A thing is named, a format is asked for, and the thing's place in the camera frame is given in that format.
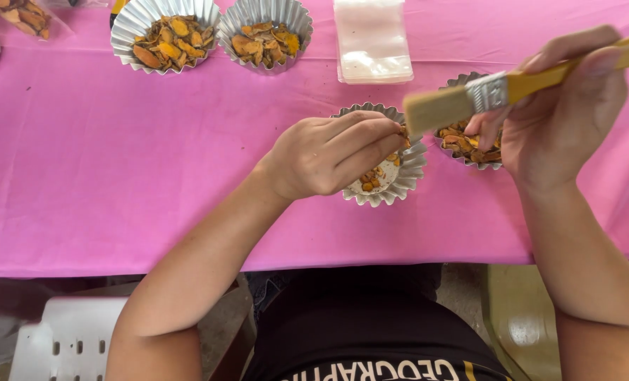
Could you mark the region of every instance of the table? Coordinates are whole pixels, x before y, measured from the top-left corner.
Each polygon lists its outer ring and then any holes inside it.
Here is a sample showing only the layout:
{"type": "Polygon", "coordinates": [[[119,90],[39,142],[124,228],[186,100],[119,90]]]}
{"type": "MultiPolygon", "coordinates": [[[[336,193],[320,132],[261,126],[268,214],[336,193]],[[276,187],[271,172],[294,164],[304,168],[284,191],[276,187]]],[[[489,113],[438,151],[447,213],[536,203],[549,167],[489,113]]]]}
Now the table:
{"type": "MultiPolygon", "coordinates": [[[[112,54],[108,9],[58,12],[75,36],[49,43],[0,19],[0,277],[145,273],[301,118],[366,101],[400,107],[408,91],[511,69],[550,37],[595,24],[629,35],[629,2],[619,0],[407,0],[415,79],[345,85],[331,1],[305,5],[312,43],[275,77],[221,49],[184,74],[133,71],[112,54]]],[[[376,209],[342,195],[296,202],[243,269],[530,263],[508,173],[465,167],[423,141],[425,178],[404,201],[376,209]]],[[[579,185],[629,257],[629,100],[579,185]]]]}

